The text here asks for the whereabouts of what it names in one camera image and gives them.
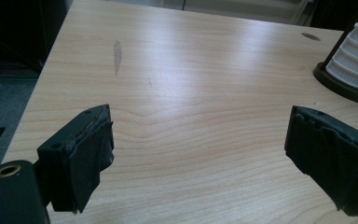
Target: wood grain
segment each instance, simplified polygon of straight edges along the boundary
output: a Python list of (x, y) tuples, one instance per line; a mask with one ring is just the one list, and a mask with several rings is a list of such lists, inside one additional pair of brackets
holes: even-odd
[(358, 129), (358, 104), (312, 75), (340, 35), (75, 1), (5, 161), (36, 161), (70, 119), (108, 103), (114, 164), (83, 214), (49, 208), (52, 223), (358, 223), (283, 150), (292, 105)]

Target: light wood tabletop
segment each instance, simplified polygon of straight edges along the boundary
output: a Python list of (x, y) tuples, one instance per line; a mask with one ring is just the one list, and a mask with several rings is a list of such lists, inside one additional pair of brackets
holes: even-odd
[[(306, 38), (315, 35), (320, 41)], [(83, 214), (52, 223), (352, 223), (285, 156), (292, 105), (358, 129), (312, 70), (341, 32), (75, 1), (5, 161), (110, 104), (116, 156)]]

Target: dark mark on wood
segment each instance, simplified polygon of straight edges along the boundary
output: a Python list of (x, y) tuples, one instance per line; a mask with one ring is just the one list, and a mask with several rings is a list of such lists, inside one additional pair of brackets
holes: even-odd
[(121, 57), (122, 57), (120, 41), (116, 40), (114, 50), (115, 50), (115, 75), (117, 76), (118, 68), (120, 67)]
[(150, 81), (150, 77), (147, 78), (149, 80), (149, 85), (151, 88), (153, 88), (152, 82)]
[(307, 34), (307, 33), (301, 33), (301, 34), (303, 36), (305, 36), (306, 38), (313, 39), (313, 40), (316, 40), (316, 41), (321, 41), (321, 38), (319, 38), (316, 35), (310, 35), (310, 34)]

